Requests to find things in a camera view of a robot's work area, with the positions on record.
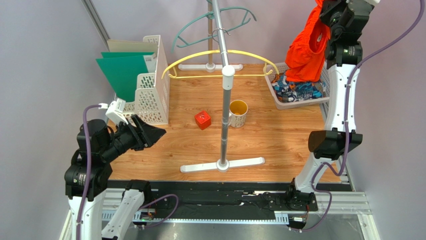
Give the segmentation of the orange shorts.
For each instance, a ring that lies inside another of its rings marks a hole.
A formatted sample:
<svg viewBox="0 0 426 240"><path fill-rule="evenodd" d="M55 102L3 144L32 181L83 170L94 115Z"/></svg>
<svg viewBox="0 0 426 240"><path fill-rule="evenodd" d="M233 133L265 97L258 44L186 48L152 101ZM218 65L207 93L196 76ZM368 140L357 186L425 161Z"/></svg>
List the orange shorts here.
<svg viewBox="0 0 426 240"><path fill-rule="evenodd" d="M318 82L325 63L325 50L331 38L330 27L320 20L324 5L317 0L304 29L290 45L285 63L288 70L286 79L290 82Z"/></svg>

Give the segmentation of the blue patterned shorts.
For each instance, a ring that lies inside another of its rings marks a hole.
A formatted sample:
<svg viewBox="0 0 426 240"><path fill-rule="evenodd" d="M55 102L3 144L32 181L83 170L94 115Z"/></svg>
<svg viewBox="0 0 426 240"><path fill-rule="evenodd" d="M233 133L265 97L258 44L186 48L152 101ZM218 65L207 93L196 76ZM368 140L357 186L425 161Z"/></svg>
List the blue patterned shorts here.
<svg viewBox="0 0 426 240"><path fill-rule="evenodd" d="M284 73L279 74L271 82L272 89L281 103L293 103L320 99L325 96L323 83L288 81Z"/></svg>

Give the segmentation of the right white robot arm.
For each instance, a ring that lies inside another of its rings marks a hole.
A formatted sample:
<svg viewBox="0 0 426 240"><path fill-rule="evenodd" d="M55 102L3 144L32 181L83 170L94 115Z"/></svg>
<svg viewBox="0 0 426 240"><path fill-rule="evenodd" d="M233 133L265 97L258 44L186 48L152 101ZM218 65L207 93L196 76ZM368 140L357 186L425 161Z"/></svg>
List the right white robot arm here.
<svg viewBox="0 0 426 240"><path fill-rule="evenodd" d="M328 113L324 129L310 133L307 162L286 192L285 203L291 210L308 209L324 172L330 169L340 176L348 153L363 141L354 118L357 78L366 60L359 39L378 4L377 0L324 0L317 12L322 29L309 29L311 40L325 41L319 50L330 83Z"/></svg>

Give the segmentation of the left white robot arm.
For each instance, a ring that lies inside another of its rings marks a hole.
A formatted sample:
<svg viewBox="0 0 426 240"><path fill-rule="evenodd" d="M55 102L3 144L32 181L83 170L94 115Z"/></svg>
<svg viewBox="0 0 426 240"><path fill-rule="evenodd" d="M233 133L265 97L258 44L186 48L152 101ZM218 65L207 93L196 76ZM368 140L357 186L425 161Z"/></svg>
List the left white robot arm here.
<svg viewBox="0 0 426 240"><path fill-rule="evenodd" d="M121 240L135 213L152 197L149 181L131 180L125 187L118 209L107 225L102 213L111 162L128 150L142 151L152 147L166 130L147 124L138 115L133 123L119 123L113 131L101 119L85 120L76 139L79 148L64 174L65 194L71 210L74 240Z"/></svg>

